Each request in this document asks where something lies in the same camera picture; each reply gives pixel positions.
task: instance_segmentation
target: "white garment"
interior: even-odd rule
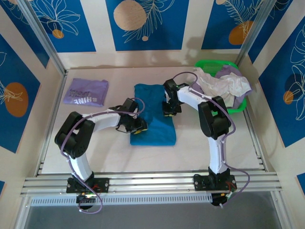
[[[220,79],[205,73],[201,68],[195,68],[194,73],[198,76],[197,84],[200,85],[205,95],[221,96],[226,107],[233,107],[235,96],[240,97],[251,90],[248,80],[234,73],[224,75]],[[193,82],[195,76],[189,75],[187,80]]]

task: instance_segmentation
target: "folded purple shirt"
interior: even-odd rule
[[[104,106],[109,88],[106,80],[74,78],[63,99],[65,104]]]

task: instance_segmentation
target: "blue cloth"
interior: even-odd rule
[[[171,117],[164,117],[162,101],[165,101],[162,85],[137,84],[134,87],[136,98],[145,103],[145,110],[140,114],[148,125],[148,130],[137,135],[130,135],[133,146],[173,146],[176,143],[176,132]]]

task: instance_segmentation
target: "green laundry basket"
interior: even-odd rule
[[[216,73],[220,71],[224,65],[231,65],[238,69],[235,63],[230,61],[213,61],[213,60],[201,60],[195,64],[195,67],[202,68],[205,73],[209,73],[212,77],[215,77]],[[246,98],[237,109],[228,109],[229,114],[237,113],[243,111],[247,106]]]

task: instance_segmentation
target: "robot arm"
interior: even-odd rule
[[[225,147],[223,142],[224,136],[229,132],[231,126],[225,113],[218,107],[222,107],[225,112],[225,107],[222,97],[217,96],[211,98],[203,95],[189,85],[183,83],[177,85],[173,79],[167,80],[164,83],[166,102],[163,102],[163,115],[175,116],[181,113],[181,105],[188,104],[198,111],[200,127],[205,136],[208,137],[210,146],[210,166],[208,168],[209,175],[194,176],[194,187],[196,191],[226,191],[229,190],[228,183],[234,183],[234,176],[230,175],[230,169],[225,163],[225,154],[222,152],[222,147]],[[226,197],[219,203],[225,203]]]
[[[116,127],[119,130],[120,126],[125,127],[124,133],[138,134],[141,131],[147,129],[147,123],[137,117],[130,114],[123,114],[122,112],[134,113],[138,108],[138,104],[132,99],[126,99],[123,105],[111,107],[105,111],[105,114],[96,117],[91,117],[83,122],[76,128],[72,135],[68,138],[67,143],[64,146],[64,153],[70,158],[71,165],[75,173],[90,187],[105,186],[104,178],[94,178],[94,173],[90,169],[86,150],[88,148],[91,136],[94,132],[105,129],[107,127]],[[73,126],[80,121],[83,117],[88,117],[87,114],[79,114],[72,112],[59,132],[55,137],[55,143],[61,148],[68,133],[72,130]],[[99,192],[107,192],[108,185],[103,190],[97,190]],[[86,192],[87,189],[73,176],[68,179],[67,193],[80,193]]]

